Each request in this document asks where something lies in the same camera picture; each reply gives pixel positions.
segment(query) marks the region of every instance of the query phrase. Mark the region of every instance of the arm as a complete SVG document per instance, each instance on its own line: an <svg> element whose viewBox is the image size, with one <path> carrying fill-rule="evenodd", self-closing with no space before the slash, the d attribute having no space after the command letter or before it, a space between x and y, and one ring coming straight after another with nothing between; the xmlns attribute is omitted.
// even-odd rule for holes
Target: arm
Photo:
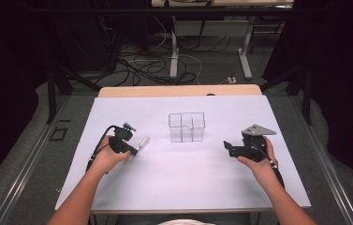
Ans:
<svg viewBox="0 0 353 225"><path fill-rule="evenodd" d="M91 168L54 213L48 224L85 225L87 223L101 177L129 156L129 152L117 154L112 151L108 146L109 137L107 136L100 144L100 148L104 148L97 154Z"/></svg>
<svg viewBox="0 0 353 225"><path fill-rule="evenodd" d="M267 137L265 137L265 140L269 157L278 164L274 156L272 143ZM284 190L268 160L263 159L260 162L255 162L246 157L238 157L238 160L252 170L256 180L269 196L275 214L282 225L316 224Z"/></svg>

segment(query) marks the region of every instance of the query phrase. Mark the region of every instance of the forearm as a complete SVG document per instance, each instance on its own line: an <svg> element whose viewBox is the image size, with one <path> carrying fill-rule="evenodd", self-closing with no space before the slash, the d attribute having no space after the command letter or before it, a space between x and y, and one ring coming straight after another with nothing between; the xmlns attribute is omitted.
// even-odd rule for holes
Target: forearm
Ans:
<svg viewBox="0 0 353 225"><path fill-rule="evenodd" d="M101 177L100 172L89 170L48 224L86 224Z"/></svg>
<svg viewBox="0 0 353 225"><path fill-rule="evenodd" d="M316 224L290 197L281 185L265 189L282 225Z"/></svg>

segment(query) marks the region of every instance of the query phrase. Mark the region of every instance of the white tabletop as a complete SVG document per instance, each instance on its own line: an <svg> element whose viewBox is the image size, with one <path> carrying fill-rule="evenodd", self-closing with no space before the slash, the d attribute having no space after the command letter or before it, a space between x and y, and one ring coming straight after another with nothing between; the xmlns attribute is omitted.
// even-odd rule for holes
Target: white tabletop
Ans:
<svg viewBox="0 0 353 225"><path fill-rule="evenodd" d="M205 113L203 142L171 142L170 113ZM118 164L100 181L92 210L106 213L256 211L272 205L251 171L229 157L223 141L243 145L241 131L253 124L269 136L287 192L311 206L282 132L265 96L99 97L82 133L57 209L85 173L90 154L107 127L128 122L129 141L150 141L136 157Z"/></svg>

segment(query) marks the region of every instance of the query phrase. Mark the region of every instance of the metal rod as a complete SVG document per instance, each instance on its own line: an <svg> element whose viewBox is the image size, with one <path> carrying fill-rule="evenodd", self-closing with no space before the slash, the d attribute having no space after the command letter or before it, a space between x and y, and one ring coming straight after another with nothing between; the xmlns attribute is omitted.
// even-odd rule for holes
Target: metal rod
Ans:
<svg viewBox="0 0 353 225"><path fill-rule="evenodd" d="M58 105L59 113L55 115L53 121L56 121L59 118L59 115L66 108L66 105L69 100L70 96L62 96ZM38 161L41 158L43 151L45 150L44 147L48 139L50 138L50 134L55 129L55 124L56 123L51 123L45 126L44 130L42 131L40 137L37 140L36 145L34 146L34 149L32 149L30 156L24 163L21 172L18 174L18 177L13 182L6 198L2 202L0 206L0 224L7 224L7 219L9 218L13 207L21 196L28 179L33 173L34 168L38 164Z"/></svg>
<svg viewBox="0 0 353 225"><path fill-rule="evenodd" d="M34 8L26 11L36 15L100 15L111 17L140 16L322 16L330 12L323 8L225 8L225 7L152 7L152 8Z"/></svg>
<svg viewBox="0 0 353 225"><path fill-rule="evenodd" d="M290 101L294 107L294 111L297 115L302 110L301 103L297 97L290 97ZM308 132L308 137L311 143L314 145L313 152L316 155L317 162L328 182L334 199L339 205L340 212L343 214L347 225L353 225L353 206L348 199L346 190L343 187L341 181L339 180L337 171L334 169L331 159L329 157L329 152L319 141L316 133L312 126L309 126L303 116L299 116L299 120Z"/></svg>

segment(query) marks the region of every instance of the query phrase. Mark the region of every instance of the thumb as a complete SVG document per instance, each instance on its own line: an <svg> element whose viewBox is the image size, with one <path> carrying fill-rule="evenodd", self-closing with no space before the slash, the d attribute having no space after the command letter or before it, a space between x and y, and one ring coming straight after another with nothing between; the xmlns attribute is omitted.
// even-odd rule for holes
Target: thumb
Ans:
<svg viewBox="0 0 353 225"><path fill-rule="evenodd" d="M240 161L243 165L251 168L252 160L247 157L237 157L238 161Z"/></svg>
<svg viewBox="0 0 353 225"><path fill-rule="evenodd" d="M124 153L119 153L119 154L118 154L118 158L119 158L120 160L124 161L124 160L127 160L127 159L128 159L129 155L130 155L130 152L129 152L129 151L124 152Z"/></svg>

